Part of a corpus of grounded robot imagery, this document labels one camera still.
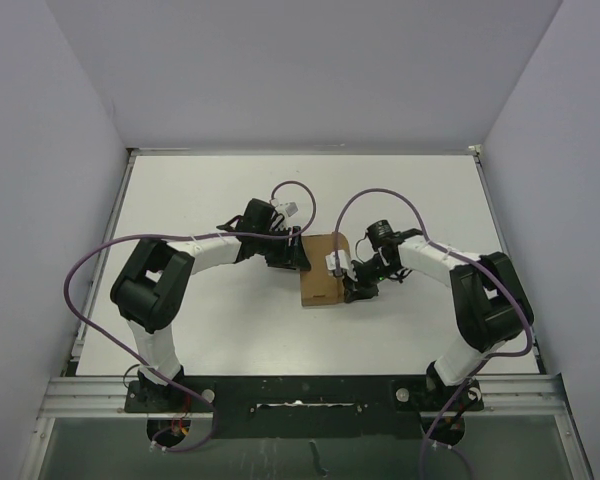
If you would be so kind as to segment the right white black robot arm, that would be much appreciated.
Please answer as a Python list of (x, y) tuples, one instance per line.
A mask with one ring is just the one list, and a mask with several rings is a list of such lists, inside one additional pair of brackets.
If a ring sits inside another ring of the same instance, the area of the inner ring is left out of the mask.
[(457, 252), (434, 243), (418, 229), (395, 231), (381, 220), (366, 230), (373, 255), (353, 260), (336, 248), (325, 258), (328, 271), (342, 279), (344, 301), (369, 300), (385, 280), (403, 282), (423, 274), (449, 288), (458, 336), (426, 372), (426, 400), (444, 409), (457, 401), (460, 385), (475, 375), (509, 341), (523, 335), (533, 344), (534, 315), (511, 259), (502, 252), (487, 255)]

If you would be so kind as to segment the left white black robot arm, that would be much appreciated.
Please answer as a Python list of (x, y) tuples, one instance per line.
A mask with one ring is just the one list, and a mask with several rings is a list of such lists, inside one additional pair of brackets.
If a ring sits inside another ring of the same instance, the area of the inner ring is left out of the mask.
[(252, 199), (243, 214), (197, 239), (142, 239), (111, 289), (110, 298), (127, 320), (139, 355), (148, 362), (139, 369), (149, 401), (162, 411), (183, 398), (184, 367), (177, 358), (171, 323), (180, 310), (191, 276), (210, 268), (237, 264), (255, 255), (271, 268), (311, 269), (300, 226), (289, 219), (294, 202)]

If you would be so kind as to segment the brown cardboard paper box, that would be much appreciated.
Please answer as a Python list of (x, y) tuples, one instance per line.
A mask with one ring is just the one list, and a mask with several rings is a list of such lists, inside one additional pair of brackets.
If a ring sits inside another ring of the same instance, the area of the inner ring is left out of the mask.
[(308, 308), (343, 303), (342, 280), (333, 277), (326, 264), (326, 257), (333, 251), (334, 234), (310, 235), (302, 243), (311, 269), (300, 274), (301, 305)]

